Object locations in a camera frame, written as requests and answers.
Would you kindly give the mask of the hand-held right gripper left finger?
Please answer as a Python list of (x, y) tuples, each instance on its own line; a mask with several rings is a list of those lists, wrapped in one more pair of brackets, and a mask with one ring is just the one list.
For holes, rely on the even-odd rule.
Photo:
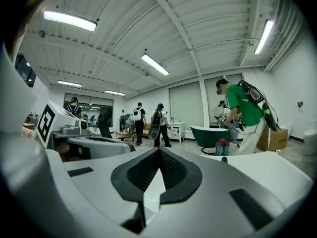
[(123, 200), (110, 175), (149, 150), (63, 163), (53, 150), (22, 137), (0, 137), (0, 176), (34, 231), (33, 238), (161, 238), (149, 232), (142, 202)]

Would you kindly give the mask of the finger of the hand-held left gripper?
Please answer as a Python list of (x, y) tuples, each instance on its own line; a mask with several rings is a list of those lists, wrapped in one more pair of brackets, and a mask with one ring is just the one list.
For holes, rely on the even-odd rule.
[(100, 159), (135, 151), (135, 147), (124, 141), (98, 136), (67, 138), (70, 152), (79, 154), (82, 159)]

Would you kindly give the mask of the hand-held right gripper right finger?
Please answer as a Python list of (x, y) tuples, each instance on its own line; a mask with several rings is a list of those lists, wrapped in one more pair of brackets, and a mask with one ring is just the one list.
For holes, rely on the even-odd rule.
[(199, 187), (180, 203), (162, 203), (146, 238), (270, 238), (287, 209), (268, 189), (235, 167), (192, 153), (177, 153), (202, 174)]

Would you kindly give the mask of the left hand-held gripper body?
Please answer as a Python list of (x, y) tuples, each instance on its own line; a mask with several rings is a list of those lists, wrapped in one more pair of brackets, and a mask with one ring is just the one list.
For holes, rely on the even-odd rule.
[(63, 107), (48, 101), (37, 124), (36, 132), (46, 149), (54, 149), (54, 139), (88, 136), (88, 123)]

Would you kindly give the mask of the person's left forearm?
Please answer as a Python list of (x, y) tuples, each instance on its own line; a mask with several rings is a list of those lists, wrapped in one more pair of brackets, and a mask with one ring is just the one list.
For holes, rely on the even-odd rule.
[(38, 138), (38, 134), (35, 130), (26, 128), (24, 126), (22, 127), (21, 135), (23, 137), (32, 138), (34, 140), (36, 140)]

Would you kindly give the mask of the dark green bathtub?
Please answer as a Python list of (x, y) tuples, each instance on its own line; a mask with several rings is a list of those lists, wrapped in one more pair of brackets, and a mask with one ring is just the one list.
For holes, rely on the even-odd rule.
[(190, 126), (191, 132), (201, 147), (214, 148), (221, 138), (227, 137), (227, 129), (225, 128), (207, 128), (201, 126)]

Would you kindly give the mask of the small wooden table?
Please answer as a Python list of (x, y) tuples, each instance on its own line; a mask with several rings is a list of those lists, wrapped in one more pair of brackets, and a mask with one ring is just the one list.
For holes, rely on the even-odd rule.
[(131, 138), (134, 141), (134, 134), (132, 132), (116, 131), (115, 136), (121, 141), (124, 141), (126, 138)]

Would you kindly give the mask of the person's grey shirt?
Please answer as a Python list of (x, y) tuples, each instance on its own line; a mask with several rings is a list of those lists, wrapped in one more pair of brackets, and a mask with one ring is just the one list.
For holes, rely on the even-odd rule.
[(0, 132), (19, 133), (37, 97), (0, 47)]

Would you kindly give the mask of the red and green vacuum cleaner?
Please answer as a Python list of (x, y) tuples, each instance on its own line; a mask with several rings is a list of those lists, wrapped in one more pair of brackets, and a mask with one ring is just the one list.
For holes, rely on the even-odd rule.
[(227, 156), (229, 154), (229, 142), (220, 138), (215, 144), (215, 156)]

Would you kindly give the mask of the white cabinet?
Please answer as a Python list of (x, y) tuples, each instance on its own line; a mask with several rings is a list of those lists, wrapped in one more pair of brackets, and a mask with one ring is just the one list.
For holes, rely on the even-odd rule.
[(172, 122), (170, 125), (171, 130), (168, 132), (169, 138), (178, 140), (178, 142), (181, 144), (185, 138), (185, 122)]

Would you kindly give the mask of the large cardboard box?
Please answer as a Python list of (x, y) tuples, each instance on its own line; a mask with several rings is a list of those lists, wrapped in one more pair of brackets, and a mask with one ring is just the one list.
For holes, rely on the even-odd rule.
[(287, 129), (273, 131), (266, 125), (257, 143), (257, 148), (263, 151), (280, 150), (287, 146), (288, 138)]

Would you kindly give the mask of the white roller blind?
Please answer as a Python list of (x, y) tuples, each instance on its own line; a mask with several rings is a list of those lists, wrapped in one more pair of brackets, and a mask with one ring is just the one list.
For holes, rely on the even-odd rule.
[(170, 116), (184, 122), (185, 128), (203, 126), (204, 114), (199, 82), (169, 89)]
[(207, 94), (210, 124), (216, 123), (216, 117), (218, 117), (223, 111), (222, 107), (219, 107), (218, 105), (219, 105), (220, 101), (224, 100), (225, 98), (223, 95), (218, 95), (216, 93), (216, 91), (217, 91), (216, 82), (219, 79), (220, 79), (220, 77), (207, 79), (204, 81), (205, 88), (206, 88), (206, 94)]

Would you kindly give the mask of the white toilet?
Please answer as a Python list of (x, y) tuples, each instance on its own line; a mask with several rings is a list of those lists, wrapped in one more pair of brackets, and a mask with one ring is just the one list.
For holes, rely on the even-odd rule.
[(308, 129), (304, 131), (304, 151), (303, 154), (306, 156), (314, 155), (317, 153), (317, 130)]

